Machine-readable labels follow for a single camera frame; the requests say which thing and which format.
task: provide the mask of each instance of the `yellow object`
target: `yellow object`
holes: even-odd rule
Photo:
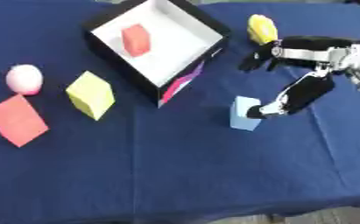
[[[278,31],[273,21],[263,15],[252,15],[248,20],[248,33],[251,39],[264,45],[278,39]]]
[[[110,84],[89,71],[77,78],[66,92],[75,107],[96,121],[115,102]]]

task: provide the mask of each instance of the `pink ball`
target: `pink ball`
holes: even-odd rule
[[[43,76],[33,65],[14,66],[6,74],[6,84],[18,94],[35,95],[42,87]]]

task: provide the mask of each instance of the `graphic print on box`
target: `graphic print on box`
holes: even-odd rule
[[[175,96],[182,88],[184,88],[189,82],[191,82],[195,77],[199,76],[204,67],[204,61],[200,63],[197,68],[194,69],[192,73],[186,74],[178,78],[173,84],[165,91],[162,99],[159,101],[159,106],[167,103],[173,96]]]

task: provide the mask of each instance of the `dark blue cloth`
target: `dark blue cloth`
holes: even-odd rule
[[[229,127],[236,95],[272,100],[307,70],[241,73],[254,50],[246,19],[273,18],[279,36],[360,39],[360,8],[301,3],[202,6],[233,31],[228,50],[156,109],[86,47],[80,24],[98,3],[0,1],[0,101],[5,72],[31,63],[45,75],[28,101],[51,130],[22,149],[0,137],[0,224],[213,220],[360,205],[360,93],[344,77],[296,115],[255,131]],[[64,89],[84,70],[112,84],[116,105],[95,122]]]

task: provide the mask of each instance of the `red cube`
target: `red cube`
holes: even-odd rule
[[[150,51],[150,34],[141,24],[135,24],[122,30],[125,50],[137,57]]]
[[[17,147],[47,130],[45,122],[21,94],[0,103],[0,135]]]

